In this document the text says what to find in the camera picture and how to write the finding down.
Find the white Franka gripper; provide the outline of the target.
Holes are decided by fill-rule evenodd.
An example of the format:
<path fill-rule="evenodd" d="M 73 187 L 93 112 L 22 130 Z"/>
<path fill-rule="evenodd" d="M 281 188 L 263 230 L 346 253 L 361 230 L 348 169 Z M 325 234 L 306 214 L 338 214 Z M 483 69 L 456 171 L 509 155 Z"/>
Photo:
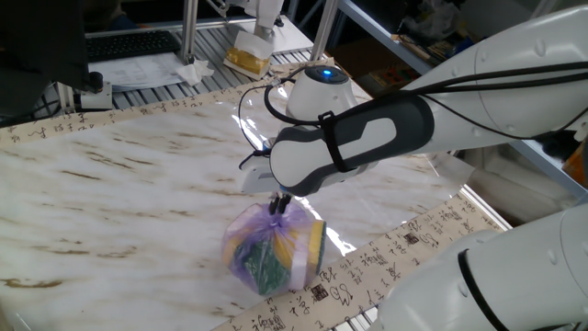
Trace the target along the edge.
<path fill-rule="evenodd" d="M 242 193 L 246 194 L 279 192 L 281 190 L 270 170 L 269 164 L 245 165 L 241 169 L 238 187 Z M 291 196 L 289 194 L 279 198 L 279 194 L 274 193 L 268 205 L 269 214 L 273 215 L 276 211 L 283 214 L 290 201 Z"/>

